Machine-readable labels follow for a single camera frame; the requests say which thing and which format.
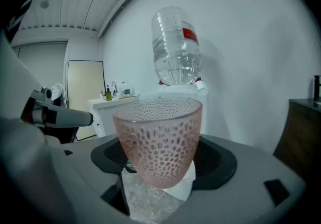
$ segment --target drip tray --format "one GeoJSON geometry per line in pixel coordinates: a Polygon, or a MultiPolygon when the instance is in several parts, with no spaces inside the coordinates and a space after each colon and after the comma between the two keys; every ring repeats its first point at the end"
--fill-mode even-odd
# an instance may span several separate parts
{"type": "MultiPolygon", "coordinates": [[[[106,173],[121,175],[128,158],[115,138],[91,152],[93,163],[106,173]]],[[[234,174],[237,160],[229,150],[200,136],[194,156],[196,179],[193,190],[210,190],[222,186],[234,174]]]]}

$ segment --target textured glass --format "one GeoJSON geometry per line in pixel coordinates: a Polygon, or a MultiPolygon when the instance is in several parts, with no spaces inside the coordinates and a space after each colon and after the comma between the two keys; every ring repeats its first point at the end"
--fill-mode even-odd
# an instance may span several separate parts
{"type": "Polygon", "coordinates": [[[157,188],[170,188],[186,174],[195,154],[202,104],[186,98],[136,101],[118,107],[114,124],[138,175],[157,188]]]}

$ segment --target ceiling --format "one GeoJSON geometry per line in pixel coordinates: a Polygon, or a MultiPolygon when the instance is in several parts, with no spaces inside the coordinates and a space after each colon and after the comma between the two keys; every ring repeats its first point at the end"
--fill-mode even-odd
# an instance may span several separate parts
{"type": "Polygon", "coordinates": [[[19,30],[67,27],[102,34],[121,0],[33,0],[19,30]]]}

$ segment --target green bottle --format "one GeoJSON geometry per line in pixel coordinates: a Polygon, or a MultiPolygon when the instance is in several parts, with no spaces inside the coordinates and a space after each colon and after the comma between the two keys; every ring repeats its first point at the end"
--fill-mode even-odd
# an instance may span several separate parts
{"type": "Polygon", "coordinates": [[[111,101],[111,92],[109,90],[109,87],[107,85],[107,91],[106,91],[106,101],[111,101]]]}

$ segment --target door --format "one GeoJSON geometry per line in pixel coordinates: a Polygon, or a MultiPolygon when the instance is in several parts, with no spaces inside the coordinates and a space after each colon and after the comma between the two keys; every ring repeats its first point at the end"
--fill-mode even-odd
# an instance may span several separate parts
{"type": "MultiPolygon", "coordinates": [[[[67,93],[70,109],[89,112],[88,100],[99,98],[101,91],[105,91],[101,61],[69,61],[67,93]]],[[[77,140],[92,137],[95,134],[93,125],[80,127],[77,140]]]]}

